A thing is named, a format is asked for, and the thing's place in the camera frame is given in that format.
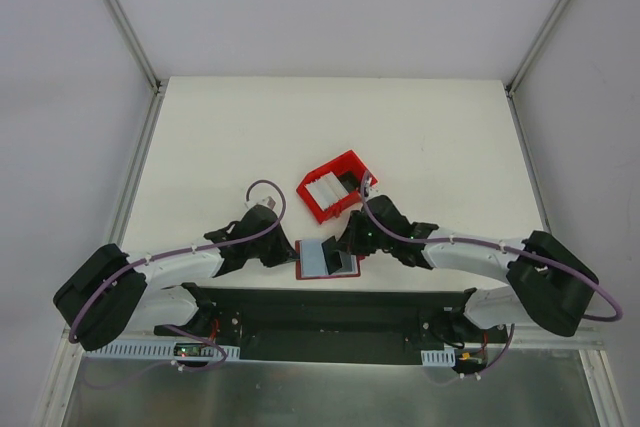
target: white table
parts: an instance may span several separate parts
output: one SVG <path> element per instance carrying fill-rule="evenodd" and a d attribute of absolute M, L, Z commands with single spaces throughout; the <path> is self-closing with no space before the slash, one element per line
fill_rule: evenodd
<path fill-rule="evenodd" d="M 342 233 L 348 214 L 318 225 L 295 192 L 310 170 L 353 149 L 410 221 L 461 233 L 526 236 L 541 229 L 498 81 L 174 77 L 153 134 L 123 248 L 158 252 L 202 242 L 239 220 L 246 187 L 268 178 L 288 200 L 293 244 Z M 256 189 L 257 198 L 273 195 Z M 295 279 L 292 264 L 250 261 L 204 286 L 459 291 L 496 286 L 377 254 L 351 279 Z"/>

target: metal frame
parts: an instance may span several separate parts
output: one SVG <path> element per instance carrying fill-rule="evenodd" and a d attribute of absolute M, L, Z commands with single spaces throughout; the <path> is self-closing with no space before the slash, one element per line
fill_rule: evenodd
<path fill-rule="evenodd" d="M 103 0 L 123 41 L 133 55 L 138 67 L 145 76 L 154 96 L 148 108 L 143 127 L 138 135 L 138 142 L 129 164 L 126 181 L 122 188 L 114 219 L 107 236 L 107 241 L 120 243 L 124 237 L 129 215 L 142 175 L 144 163 L 149 151 L 156 122 L 159 117 L 162 99 L 167 86 L 161 81 L 151 65 L 127 15 L 119 0 Z M 536 169 L 531 158 L 526 134 L 520 123 L 517 106 L 513 102 L 515 91 L 522 84 L 538 55 L 547 44 L 555 27 L 566 12 L 572 0 L 557 0 L 550 13 L 537 32 L 522 62 L 518 66 L 513 79 L 506 86 L 506 95 L 514 118 L 514 125 L 522 146 L 523 156 L 532 182 L 536 203 L 540 210 L 543 225 L 550 231 L 549 220 L 544 207 L 537 180 Z M 66 407 L 71 396 L 75 377 L 82 358 L 82 349 L 67 340 L 68 330 L 63 332 L 54 359 L 53 369 L 49 374 L 44 395 L 40 399 L 33 425 L 58 427 L 64 420 Z M 123 338 L 144 338 L 145 336 L 123 336 Z M 536 326 L 518 326 L 512 344 L 515 349 L 570 349 L 579 350 L 585 369 L 587 382 L 598 418 L 603 426 L 626 425 L 625 415 L 620 403 L 619 394 L 610 371 L 604 343 L 600 332 L 593 328 L 581 328 L 573 338 L 561 338 L 551 335 Z"/>

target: open red box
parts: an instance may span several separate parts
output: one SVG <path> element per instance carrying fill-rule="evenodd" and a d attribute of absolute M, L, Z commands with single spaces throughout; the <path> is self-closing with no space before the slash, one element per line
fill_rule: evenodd
<path fill-rule="evenodd" d="M 367 169 L 367 166 L 364 165 L 356 153 L 353 150 L 349 150 L 305 175 L 300 185 L 298 185 L 296 192 L 298 192 L 298 195 L 304 203 L 307 204 L 307 207 L 309 207 L 309 210 L 311 210 L 311 213 L 318 223 L 321 224 L 331 217 L 338 217 L 345 209 L 360 201 L 359 186 L 362 182 L 362 177 L 367 170 L 369 169 Z M 355 190 L 351 187 L 347 188 L 345 186 L 349 191 L 349 194 L 343 199 L 340 199 L 337 203 L 330 205 L 326 210 L 322 210 L 305 186 L 331 172 L 338 177 L 338 179 L 342 179 L 345 176 L 350 177 L 357 181 L 357 185 L 355 185 Z M 374 185 L 377 182 L 378 180 L 372 175 L 371 185 Z"/>

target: white vent grille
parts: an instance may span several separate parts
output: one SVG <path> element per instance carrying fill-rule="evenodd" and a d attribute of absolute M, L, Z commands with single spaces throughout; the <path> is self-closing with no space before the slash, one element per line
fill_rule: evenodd
<path fill-rule="evenodd" d="M 85 355 L 90 358 L 100 359 L 134 359 L 134 360 L 185 360 L 182 357 L 173 355 L 174 347 L 184 342 L 173 340 L 114 340 L 99 350 L 87 352 Z M 221 345 L 227 353 L 227 361 L 240 360 L 240 347 Z M 202 349 L 202 357 L 189 357 L 190 361 L 210 361 L 217 360 L 222 355 L 213 347 Z"/>
<path fill-rule="evenodd" d="M 424 367 L 453 367 L 456 365 L 456 353 L 449 347 L 444 350 L 423 350 L 420 354 Z"/>

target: metal floor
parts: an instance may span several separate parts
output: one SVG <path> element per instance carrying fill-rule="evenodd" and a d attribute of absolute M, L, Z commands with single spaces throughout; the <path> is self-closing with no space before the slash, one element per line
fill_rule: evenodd
<path fill-rule="evenodd" d="M 85 367 L 90 382 L 106 384 L 146 365 L 94 359 Z M 194 374 L 161 366 L 107 391 L 76 380 L 64 425 L 599 425 L 576 351 L 512 350 L 480 382 L 435 385 L 451 376 L 449 369 L 412 366 L 229 362 Z"/>

